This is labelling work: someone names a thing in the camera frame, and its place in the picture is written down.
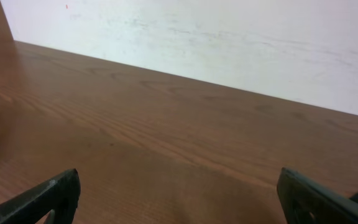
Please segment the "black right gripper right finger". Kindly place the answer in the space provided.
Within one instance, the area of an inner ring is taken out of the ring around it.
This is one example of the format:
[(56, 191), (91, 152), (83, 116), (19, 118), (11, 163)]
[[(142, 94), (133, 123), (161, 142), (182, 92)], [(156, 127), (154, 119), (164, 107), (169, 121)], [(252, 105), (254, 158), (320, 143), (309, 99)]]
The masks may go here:
[(282, 168), (277, 194), (291, 224), (358, 224), (358, 193), (345, 198), (301, 173)]

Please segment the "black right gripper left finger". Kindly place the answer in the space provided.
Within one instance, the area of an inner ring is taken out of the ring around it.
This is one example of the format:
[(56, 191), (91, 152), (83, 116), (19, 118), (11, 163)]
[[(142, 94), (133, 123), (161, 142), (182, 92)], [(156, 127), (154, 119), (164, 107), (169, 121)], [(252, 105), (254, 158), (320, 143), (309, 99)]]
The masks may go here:
[(76, 169), (68, 169), (41, 184), (0, 204), (0, 224), (72, 224), (81, 193)]

